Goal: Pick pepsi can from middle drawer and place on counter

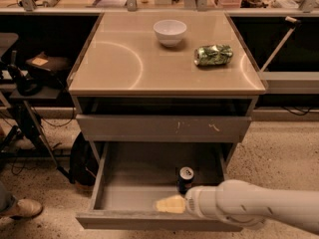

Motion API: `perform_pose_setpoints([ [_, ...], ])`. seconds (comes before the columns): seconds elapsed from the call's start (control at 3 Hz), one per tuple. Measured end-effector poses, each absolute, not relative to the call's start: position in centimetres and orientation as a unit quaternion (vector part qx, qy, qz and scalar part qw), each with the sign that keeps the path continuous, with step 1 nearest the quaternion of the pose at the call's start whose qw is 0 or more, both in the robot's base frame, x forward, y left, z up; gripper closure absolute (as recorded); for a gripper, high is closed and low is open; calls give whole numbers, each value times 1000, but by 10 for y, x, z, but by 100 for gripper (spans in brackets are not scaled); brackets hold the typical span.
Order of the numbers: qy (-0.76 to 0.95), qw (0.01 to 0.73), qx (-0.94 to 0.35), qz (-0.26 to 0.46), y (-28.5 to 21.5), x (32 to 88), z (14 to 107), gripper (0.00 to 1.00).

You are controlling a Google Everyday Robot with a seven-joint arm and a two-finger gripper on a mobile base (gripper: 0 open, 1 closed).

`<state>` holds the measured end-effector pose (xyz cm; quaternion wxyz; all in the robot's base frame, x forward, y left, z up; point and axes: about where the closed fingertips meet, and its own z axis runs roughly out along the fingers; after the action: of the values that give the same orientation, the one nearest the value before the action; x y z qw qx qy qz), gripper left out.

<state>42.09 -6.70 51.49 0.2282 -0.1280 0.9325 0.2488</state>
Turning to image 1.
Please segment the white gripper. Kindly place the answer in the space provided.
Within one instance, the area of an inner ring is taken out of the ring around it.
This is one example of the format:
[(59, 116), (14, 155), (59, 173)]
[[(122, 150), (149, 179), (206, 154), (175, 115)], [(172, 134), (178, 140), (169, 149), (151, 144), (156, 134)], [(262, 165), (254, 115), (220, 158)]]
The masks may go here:
[(202, 219), (216, 219), (216, 187), (196, 186), (191, 188), (186, 195), (174, 195), (160, 199), (155, 208), (158, 212), (181, 214), (185, 211)]

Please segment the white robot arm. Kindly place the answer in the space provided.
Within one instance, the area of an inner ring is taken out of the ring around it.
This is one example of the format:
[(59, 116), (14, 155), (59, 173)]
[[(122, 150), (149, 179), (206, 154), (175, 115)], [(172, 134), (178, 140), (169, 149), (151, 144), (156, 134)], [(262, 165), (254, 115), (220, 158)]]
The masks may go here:
[(155, 209), (249, 229), (259, 229), (270, 219), (319, 234), (318, 191), (269, 189), (232, 179), (217, 186), (193, 187), (185, 196), (160, 199)]

